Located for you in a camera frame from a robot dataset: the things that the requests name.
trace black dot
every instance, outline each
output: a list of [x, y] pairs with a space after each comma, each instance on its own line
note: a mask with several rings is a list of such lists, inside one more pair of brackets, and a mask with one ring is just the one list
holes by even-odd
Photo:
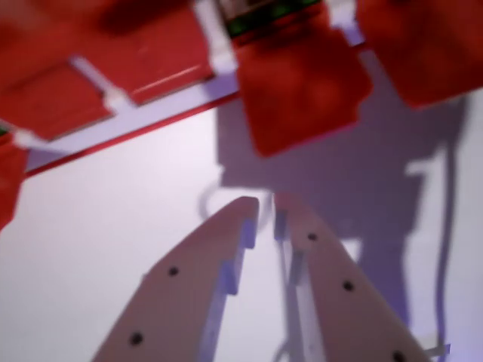
[[352, 284], [350, 281], [344, 281], [342, 284], [345, 290], [352, 292], [354, 290], [354, 284]]
[[140, 345], [144, 340], [144, 337], [141, 333], [139, 332], [134, 332], [131, 334], [131, 337], [129, 339], [129, 342], [131, 345]]
[[173, 277], [175, 276], [176, 274], [178, 274], [180, 272], [180, 270], [176, 267], [176, 266], [171, 266], [169, 268], [169, 271], [168, 271], [168, 274]]
[[392, 360], [394, 362], [406, 362], [406, 357], [400, 351], [394, 351]]

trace white plastic piece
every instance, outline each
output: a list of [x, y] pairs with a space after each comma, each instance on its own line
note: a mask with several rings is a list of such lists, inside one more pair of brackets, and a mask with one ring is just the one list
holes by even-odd
[[198, 227], [144, 277], [95, 362], [209, 362], [227, 294], [238, 292], [253, 248], [258, 200], [238, 198]]
[[331, 26], [341, 29], [350, 45], [363, 43], [365, 41], [364, 36], [355, 20], [355, 0], [330, 0], [326, 3], [331, 18]]
[[72, 151], [68, 146], [66, 148], [59, 149], [56, 146], [53, 146], [47, 140], [36, 136], [30, 130], [14, 127], [11, 128], [11, 132], [14, 135], [14, 145], [20, 149], [37, 149], [47, 152], [58, 152], [60, 154], [70, 153]]
[[158, 100], [139, 106], [130, 112], [120, 112], [105, 121], [52, 140], [49, 142], [52, 149], [68, 149], [69, 153], [49, 155], [48, 158], [39, 160], [30, 158], [27, 170], [41, 167], [69, 154], [80, 152], [99, 143], [112, 140], [163, 119], [218, 100], [221, 97], [235, 93], [237, 90], [236, 76], [232, 73], [213, 78], [205, 83], [195, 84], [173, 94], [168, 94]]
[[296, 285], [306, 362], [429, 362], [343, 245], [310, 207], [275, 195], [275, 238]]
[[131, 111], [136, 108], [136, 104], [119, 87], [116, 87], [108, 78], [104, 76], [95, 66], [84, 57], [71, 57], [70, 65], [86, 77], [104, 95], [104, 106], [111, 112], [118, 114]]
[[196, 0], [193, 9], [208, 42], [211, 68], [216, 75], [226, 75], [237, 70], [238, 64], [215, 1]]

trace white surface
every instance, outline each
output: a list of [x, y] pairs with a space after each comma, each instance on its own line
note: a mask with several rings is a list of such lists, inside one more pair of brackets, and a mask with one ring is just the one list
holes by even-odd
[[[478, 360], [483, 93], [413, 112], [374, 58], [364, 59], [375, 88], [360, 122], [269, 160], [253, 155], [237, 100], [25, 181], [17, 215], [0, 234], [0, 360], [90, 360], [143, 274], [202, 222], [200, 212], [256, 195], [266, 217], [268, 189], [309, 201], [390, 303], [406, 305], [401, 315], [423, 346], [434, 347], [446, 145], [463, 123], [457, 117], [464, 124], [445, 293], [448, 360]], [[288, 360], [271, 214], [261, 224], [240, 294], [227, 302], [219, 362]]]

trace red edge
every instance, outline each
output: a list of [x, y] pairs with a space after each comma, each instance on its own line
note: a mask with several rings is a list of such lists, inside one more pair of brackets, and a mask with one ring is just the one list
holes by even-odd
[[150, 124], [149, 126], [140, 128], [139, 130], [134, 130], [130, 133], [123, 134], [122, 136], [113, 138], [112, 140], [109, 140], [109, 141], [106, 141], [106, 142], [103, 142], [103, 143], [99, 143], [98, 145], [89, 147], [88, 149], [74, 153], [72, 155], [68, 155], [64, 158], [61, 158], [60, 160], [51, 162], [50, 164], [46, 164], [46, 165], [38, 167], [34, 170], [30, 170], [29, 172], [26, 173], [25, 177], [27, 178], [27, 177], [32, 177], [32, 176], [38, 175], [39, 173], [42, 173], [42, 172], [45, 172], [45, 171], [50, 170], [52, 168], [58, 167], [62, 164], [66, 164], [68, 162], [77, 160], [80, 157], [91, 155], [91, 154], [98, 152], [102, 149], [106, 149], [107, 147], [117, 145], [118, 143], [130, 140], [132, 138], [141, 136], [142, 134], [151, 132], [152, 130], [157, 130], [158, 128], [168, 126], [169, 124], [180, 121], [180, 120], [187, 118], [191, 115], [196, 115], [200, 112], [207, 111], [207, 110], [212, 109], [214, 107], [217, 107], [217, 106], [219, 106], [223, 103], [227, 103], [231, 100], [234, 100], [238, 97], [239, 97], [239, 94], [238, 94], [238, 92], [236, 92], [236, 93], [230, 94], [228, 96], [224, 96], [222, 98], [219, 98], [218, 100], [214, 100], [212, 102], [206, 103], [202, 106], [190, 109], [189, 111], [185, 111], [185, 112], [180, 113], [178, 115], [174, 115], [173, 117], [157, 121], [156, 123], [153, 123], [153, 124]]

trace red plastic part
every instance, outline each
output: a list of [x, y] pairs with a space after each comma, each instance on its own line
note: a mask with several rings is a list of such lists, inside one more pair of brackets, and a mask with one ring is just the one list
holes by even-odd
[[240, 94], [263, 156], [355, 122], [371, 92], [356, 54], [321, 9], [236, 52]]
[[205, 36], [188, 6], [122, 36], [99, 35], [80, 54], [136, 103], [213, 75]]
[[72, 55], [138, 103], [212, 75], [184, 0], [32, 0], [0, 11], [0, 118], [48, 139], [109, 115], [98, 90], [67, 64]]
[[0, 116], [45, 139], [109, 115], [100, 92], [68, 64], [50, 68], [0, 94]]
[[358, 1], [357, 19], [410, 106], [483, 85], [481, 0], [364, 0]]
[[26, 160], [27, 151], [18, 149], [10, 134], [0, 136], [0, 230], [14, 216]]

